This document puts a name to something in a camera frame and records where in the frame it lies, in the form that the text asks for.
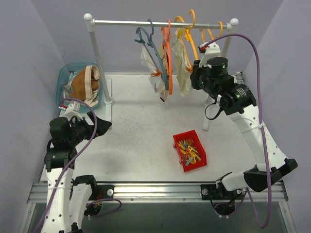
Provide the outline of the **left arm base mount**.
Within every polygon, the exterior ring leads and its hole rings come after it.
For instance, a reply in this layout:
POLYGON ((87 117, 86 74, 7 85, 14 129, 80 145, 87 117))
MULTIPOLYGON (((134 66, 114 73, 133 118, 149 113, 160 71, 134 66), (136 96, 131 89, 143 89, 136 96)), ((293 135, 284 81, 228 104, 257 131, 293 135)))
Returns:
POLYGON ((114 196, 114 185, 103 184, 92 188, 92 194, 89 200, 95 201, 99 199, 110 199, 114 196))

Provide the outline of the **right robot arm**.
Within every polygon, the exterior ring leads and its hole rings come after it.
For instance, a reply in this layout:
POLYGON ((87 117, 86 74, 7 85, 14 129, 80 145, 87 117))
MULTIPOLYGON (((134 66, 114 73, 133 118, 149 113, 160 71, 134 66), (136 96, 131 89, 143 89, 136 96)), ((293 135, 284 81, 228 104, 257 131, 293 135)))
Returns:
POLYGON ((227 72, 227 65, 225 57, 210 58, 205 65, 196 60, 190 76, 192 87, 211 96, 219 104, 219 112, 236 124, 256 161, 253 168, 227 173, 218 180, 215 192, 222 199, 242 188, 261 192, 298 167, 297 161, 280 150, 260 121, 259 106, 249 87, 235 82, 227 72))

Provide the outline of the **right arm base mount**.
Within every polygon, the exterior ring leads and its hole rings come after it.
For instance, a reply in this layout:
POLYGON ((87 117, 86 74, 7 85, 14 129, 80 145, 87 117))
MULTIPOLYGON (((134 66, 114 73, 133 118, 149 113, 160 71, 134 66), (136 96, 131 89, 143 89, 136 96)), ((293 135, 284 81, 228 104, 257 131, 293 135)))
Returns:
POLYGON ((204 183, 200 185, 202 200, 236 200, 242 198, 242 190, 227 191, 222 185, 204 183))

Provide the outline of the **pale yellow underwear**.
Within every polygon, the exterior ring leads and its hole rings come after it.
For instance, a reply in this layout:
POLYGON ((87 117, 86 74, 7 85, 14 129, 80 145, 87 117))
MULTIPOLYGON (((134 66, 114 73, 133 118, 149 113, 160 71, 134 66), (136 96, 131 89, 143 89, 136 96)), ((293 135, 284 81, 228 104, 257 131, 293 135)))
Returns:
POLYGON ((175 35, 172 42, 172 50, 175 58, 175 71, 176 77, 180 88, 181 96, 186 97, 191 91, 190 75, 192 71, 188 71, 189 65, 184 53, 182 43, 175 35))

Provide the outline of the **yellow hanger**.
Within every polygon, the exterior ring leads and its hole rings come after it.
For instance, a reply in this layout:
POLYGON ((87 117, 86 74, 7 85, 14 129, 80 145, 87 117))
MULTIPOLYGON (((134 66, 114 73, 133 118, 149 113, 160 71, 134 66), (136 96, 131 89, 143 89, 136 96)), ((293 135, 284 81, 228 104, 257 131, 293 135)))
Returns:
POLYGON ((191 30, 196 23, 196 13, 193 9, 190 9, 189 15, 192 15, 192 23, 189 27, 177 28, 175 31, 175 38, 173 41, 173 51, 175 55, 175 64, 179 68, 183 68, 185 71, 192 73, 193 71, 193 62, 190 61, 190 58, 185 47, 184 40, 190 43, 191 50, 193 52, 195 60, 199 59, 197 48, 195 42, 191 35, 191 30))
POLYGON ((224 30, 224 25, 221 21, 218 22, 219 27, 220 27, 220 31, 219 34, 217 36, 214 36, 213 32, 211 29, 200 29, 201 32, 201 39, 203 42, 206 42, 206 32, 208 32, 210 39, 213 40, 215 38, 219 38, 220 36, 222 36, 223 34, 223 30, 224 30))

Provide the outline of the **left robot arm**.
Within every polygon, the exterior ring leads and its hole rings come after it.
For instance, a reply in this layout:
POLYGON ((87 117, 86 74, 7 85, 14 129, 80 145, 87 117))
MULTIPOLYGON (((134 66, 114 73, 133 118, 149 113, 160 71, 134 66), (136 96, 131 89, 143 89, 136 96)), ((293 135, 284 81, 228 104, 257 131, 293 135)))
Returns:
POLYGON ((96 180, 92 175, 73 180, 76 146, 82 141, 91 142, 104 135, 112 126, 93 112, 87 113, 92 124, 85 118, 73 116, 57 117, 50 122, 51 140, 47 144, 44 158, 48 181, 47 207, 36 232, 80 233, 82 218, 88 200, 98 195, 96 180))

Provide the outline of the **brown underwear cream waistband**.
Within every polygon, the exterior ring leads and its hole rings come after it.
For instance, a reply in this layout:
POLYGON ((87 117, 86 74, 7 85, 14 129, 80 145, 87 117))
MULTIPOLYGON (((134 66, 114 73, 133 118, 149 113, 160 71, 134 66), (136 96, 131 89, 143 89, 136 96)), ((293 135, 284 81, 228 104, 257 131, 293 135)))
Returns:
POLYGON ((96 97, 100 91, 100 72, 97 66, 86 66, 71 82, 71 98, 84 101, 89 106, 97 104, 96 97))

